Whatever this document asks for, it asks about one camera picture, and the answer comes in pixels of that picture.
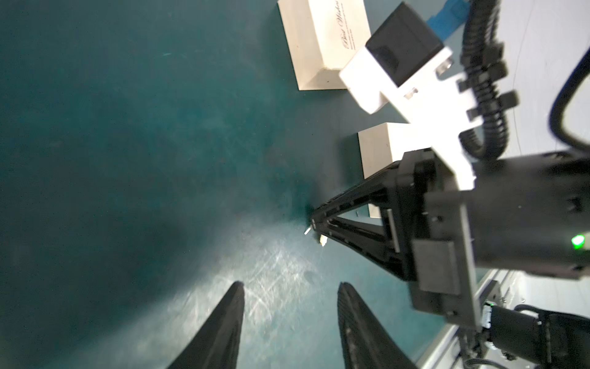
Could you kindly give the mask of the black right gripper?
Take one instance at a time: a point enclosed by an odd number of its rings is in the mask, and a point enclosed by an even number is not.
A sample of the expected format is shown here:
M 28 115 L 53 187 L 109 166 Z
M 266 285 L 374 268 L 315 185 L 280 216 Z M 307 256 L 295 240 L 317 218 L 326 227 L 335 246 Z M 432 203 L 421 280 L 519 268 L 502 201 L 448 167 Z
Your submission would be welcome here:
M 389 226 L 338 217 L 373 204 L 399 205 L 395 161 L 315 209 L 312 229 L 341 243 L 402 281 L 408 258 Z M 445 165 L 421 153 L 413 174 L 410 254 L 417 310 L 451 324 L 478 327 L 477 268 L 579 279 L 589 274 L 589 158 L 552 152 L 477 162 L 475 186 L 452 188 Z

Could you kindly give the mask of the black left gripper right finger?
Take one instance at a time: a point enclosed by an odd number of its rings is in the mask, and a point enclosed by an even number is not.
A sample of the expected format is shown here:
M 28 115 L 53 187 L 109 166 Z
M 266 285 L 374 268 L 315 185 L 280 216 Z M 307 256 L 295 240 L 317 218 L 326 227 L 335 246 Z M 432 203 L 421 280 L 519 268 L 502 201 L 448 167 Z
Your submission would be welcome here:
M 337 313 L 346 368 L 416 367 L 347 282 L 338 288 Z

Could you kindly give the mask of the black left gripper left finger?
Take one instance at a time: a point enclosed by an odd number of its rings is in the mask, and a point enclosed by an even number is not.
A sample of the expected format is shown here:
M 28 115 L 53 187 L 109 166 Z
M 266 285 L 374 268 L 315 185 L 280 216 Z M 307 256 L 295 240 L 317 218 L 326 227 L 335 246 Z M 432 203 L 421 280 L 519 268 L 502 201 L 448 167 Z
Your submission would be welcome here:
M 235 281 L 170 368 L 236 368 L 244 319 L 244 284 Z

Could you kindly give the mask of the pearl drop earring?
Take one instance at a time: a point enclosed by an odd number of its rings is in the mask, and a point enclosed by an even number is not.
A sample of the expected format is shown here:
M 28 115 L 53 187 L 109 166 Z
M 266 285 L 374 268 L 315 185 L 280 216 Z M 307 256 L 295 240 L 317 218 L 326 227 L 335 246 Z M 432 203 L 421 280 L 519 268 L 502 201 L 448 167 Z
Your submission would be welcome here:
M 313 239 L 323 248 L 328 242 L 328 238 L 321 233 L 316 232 L 312 226 L 308 227 L 304 232 L 305 235 L 312 235 Z

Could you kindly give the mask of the cream drawer jewelry box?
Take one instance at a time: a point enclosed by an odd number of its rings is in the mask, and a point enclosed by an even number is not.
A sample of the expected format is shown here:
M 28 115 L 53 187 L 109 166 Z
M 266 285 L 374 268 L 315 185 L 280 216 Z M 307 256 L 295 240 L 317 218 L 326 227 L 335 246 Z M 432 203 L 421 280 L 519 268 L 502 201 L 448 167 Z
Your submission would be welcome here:
M 363 0 L 277 2 L 301 91 L 342 90 L 340 71 L 371 36 Z

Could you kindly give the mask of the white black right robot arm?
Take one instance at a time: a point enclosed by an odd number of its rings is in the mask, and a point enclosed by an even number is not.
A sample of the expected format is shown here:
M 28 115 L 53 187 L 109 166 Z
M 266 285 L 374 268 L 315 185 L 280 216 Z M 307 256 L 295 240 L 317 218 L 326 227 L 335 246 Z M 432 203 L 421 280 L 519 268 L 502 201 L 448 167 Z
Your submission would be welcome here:
M 534 307 L 485 309 L 477 268 L 589 274 L 589 156 L 550 152 L 472 164 L 461 190 L 430 149 L 406 153 L 311 215 L 315 232 L 408 284 L 413 307 L 483 334 L 540 368 L 587 368 L 589 321 Z

